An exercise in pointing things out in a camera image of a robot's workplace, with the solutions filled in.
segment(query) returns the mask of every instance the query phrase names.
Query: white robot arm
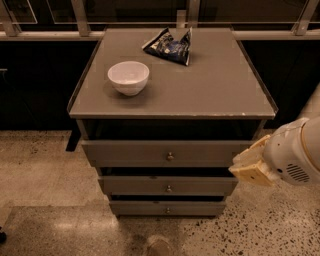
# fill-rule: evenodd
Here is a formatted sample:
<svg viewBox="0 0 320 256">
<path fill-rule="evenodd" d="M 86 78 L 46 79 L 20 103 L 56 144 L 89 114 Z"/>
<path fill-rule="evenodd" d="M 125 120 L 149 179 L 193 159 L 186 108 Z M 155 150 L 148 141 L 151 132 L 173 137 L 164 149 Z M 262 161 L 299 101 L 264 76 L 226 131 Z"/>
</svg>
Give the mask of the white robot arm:
<svg viewBox="0 0 320 256">
<path fill-rule="evenodd" d="M 239 180 L 272 185 L 320 183 L 320 116 L 281 126 L 233 159 L 229 170 Z"/>
</svg>

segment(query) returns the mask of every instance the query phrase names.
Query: terrazzo floor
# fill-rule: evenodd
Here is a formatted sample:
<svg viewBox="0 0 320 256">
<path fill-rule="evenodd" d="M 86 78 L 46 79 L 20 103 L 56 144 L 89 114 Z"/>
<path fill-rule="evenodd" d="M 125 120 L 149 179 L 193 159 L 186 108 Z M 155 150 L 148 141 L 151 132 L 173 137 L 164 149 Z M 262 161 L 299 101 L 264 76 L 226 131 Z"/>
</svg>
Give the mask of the terrazzo floor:
<svg viewBox="0 0 320 256">
<path fill-rule="evenodd" d="M 0 132 L 1 256 L 320 255 L 320 185 L 240 182 L 217 218 L 117 219 L 69 134 Z"/>
</svg>

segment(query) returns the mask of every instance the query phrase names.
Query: glass window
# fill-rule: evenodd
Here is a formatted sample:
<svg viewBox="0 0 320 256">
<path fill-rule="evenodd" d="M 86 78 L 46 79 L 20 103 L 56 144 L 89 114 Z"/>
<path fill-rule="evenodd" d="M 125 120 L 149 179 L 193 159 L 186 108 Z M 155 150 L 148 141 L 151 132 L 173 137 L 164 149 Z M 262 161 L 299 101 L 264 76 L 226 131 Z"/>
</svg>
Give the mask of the glass window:
<svg viewBox="0 0 320 256">
<path fill-rule="evenodd" d="M 55 24 L 77 22 L 73 12 L 71 0 L 47 0 L 47 3 Z"/>
<path fill-rule="evenodd" d="M 28 0 L 5 0 L 4 3 L 14 24 L 37 23 Z"/>
<path fill-rule="evenodd" d="M 320 4 L 316 8 L 316 10 L 315 10 L 315 12 L 314 12 L 314 14 L 312 16 L 311 22 L 320 23 Z"/>
<path fill-rule="evenodd" d="M 202 0 L 201 22 L 294 23 L 306 0 Z"/>
<path fill-rule="evenodd" d="M 186 0 L 86 0 L 89 23 L 176 22 L 177 10 L 186 9 Z"/>
<path fill-rule="evenodd" d="M 76 22 L 56 24 L 47 0 L 29 0 L 29 2 L 32 6 L 37 23 L 20 24 L 22 31 L 78 31 Z M 56 7 L 57 10 L 62 8 L 63 5 L 66 5 L 66 3 L 71 4 L 70 0 L 60 0 L 57 2 L 62 3 L 60 6 Z"/>
</svg>

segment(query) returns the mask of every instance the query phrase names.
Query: drawer handle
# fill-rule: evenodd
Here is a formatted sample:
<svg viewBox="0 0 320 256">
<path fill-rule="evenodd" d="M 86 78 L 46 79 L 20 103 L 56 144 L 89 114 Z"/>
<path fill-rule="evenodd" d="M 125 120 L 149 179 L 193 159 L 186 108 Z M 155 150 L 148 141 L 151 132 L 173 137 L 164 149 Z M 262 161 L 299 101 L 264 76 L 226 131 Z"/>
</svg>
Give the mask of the drawer handle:
<svg viewBox="0 0 320 256">
<path fill-rule="evenodd" d="M 167 160 L 168 161 L 172 161 L 174 159 L 174 155 L 172 152 L 169 152 L 168 155 L 167 155 Z"/>
<path fill-rule="evenodd" d="M 170 185 L 168 185 L 168 186 L 167 186 L 166 191 L 167 191 L 168 193 L 171 193 L 171 192 L 172 192 L 172 188 L 171 188 L 171 186 L 170 186 Z"/>
</svg>

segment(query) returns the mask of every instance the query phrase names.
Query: gray cabinet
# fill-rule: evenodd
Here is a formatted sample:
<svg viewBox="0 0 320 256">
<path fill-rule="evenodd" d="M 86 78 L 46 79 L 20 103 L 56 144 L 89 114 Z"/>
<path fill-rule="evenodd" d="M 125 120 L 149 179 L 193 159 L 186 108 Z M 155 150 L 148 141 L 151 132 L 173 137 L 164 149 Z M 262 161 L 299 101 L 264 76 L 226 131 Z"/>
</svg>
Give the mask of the gray cabinet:
<svg viewBox="0 0 320 256">
<path fill-rule="evenodd" d="M 107 30 L 69 114 L 115 215 L 216 216 L 237 184 L 232 158 L 276 107 L 230 30 L 195 29 L 188 67 L 141 50 L 158 32 Z M 151 72 L 134 97 L 116 92 L 106 76 L 125 60 Z"/>
</svg>

